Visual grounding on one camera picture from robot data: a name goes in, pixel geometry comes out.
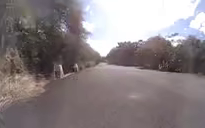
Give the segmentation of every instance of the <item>cloud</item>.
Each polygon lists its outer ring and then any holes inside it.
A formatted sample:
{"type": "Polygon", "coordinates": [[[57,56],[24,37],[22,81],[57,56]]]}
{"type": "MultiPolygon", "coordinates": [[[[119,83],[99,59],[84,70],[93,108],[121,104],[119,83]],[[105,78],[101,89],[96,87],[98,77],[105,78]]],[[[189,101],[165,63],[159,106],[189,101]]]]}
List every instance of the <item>cloud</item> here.
{"type": "Polygon", "coordinates": [[[83,21],[82,24],[83,24],[83,27],[84,27],[88,32],[93,33],[94,28],[95,28],[95,26],[94,26],[93,23],[89,23],[89,22],[83,21]]]}
{"type": "Polygon", "coordinates": [[[120,41],[157,35],[180,19],[194,16],[200,0],[93,0],[84,26],[92,33],[88,42],[102,55],[120,41]]]}
{"type": "Polygon", "coordinates": [[[87,40],[87,43],[90,44],[94,50],[98,51],[101,56],[106,56],[110,52],[110,49],[116,46],[107,40],[93,40],[90,38],[87,40]]]}
{"type": "Polygon", "coordinates": [[[191,21],[190,27],[198,29],[205,34],[205,13],[199,13],[194,20],[191,21]]]}
{"type": "Polygon", "coordinates": [[[194,15],[200,0],[94,0],[118,41],[138,40],[194,15]]]}
{"type": "Polygon", "coordinates": [[[85,11],[88,12],[90,10],[90,5],[87,5],[85,11]]]}

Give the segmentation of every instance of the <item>blue sky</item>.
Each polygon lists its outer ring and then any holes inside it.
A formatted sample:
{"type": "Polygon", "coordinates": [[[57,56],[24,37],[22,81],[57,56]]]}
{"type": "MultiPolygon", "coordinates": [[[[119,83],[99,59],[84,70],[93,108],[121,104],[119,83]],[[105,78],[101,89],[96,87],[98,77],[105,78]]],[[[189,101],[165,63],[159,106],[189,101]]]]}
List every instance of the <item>blue sky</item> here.
{"type": "Polygon", "coordinates": [[[205,38],[205,0],[85,0],[88,43],[105,56],[120,41],[179,33],[205,38]]]}

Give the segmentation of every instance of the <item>grass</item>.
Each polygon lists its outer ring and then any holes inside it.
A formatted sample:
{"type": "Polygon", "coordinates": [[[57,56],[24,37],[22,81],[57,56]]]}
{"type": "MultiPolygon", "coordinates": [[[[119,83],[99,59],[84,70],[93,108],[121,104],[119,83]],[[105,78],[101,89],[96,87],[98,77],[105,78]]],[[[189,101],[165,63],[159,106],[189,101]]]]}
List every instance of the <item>grass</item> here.
{"type": "Polygon", "coordinates": [[[36,80],[28,74],[14,50],[0,58],[0,111],[13,103],[26,100],[44,92],[46,80],[36,80]]]}

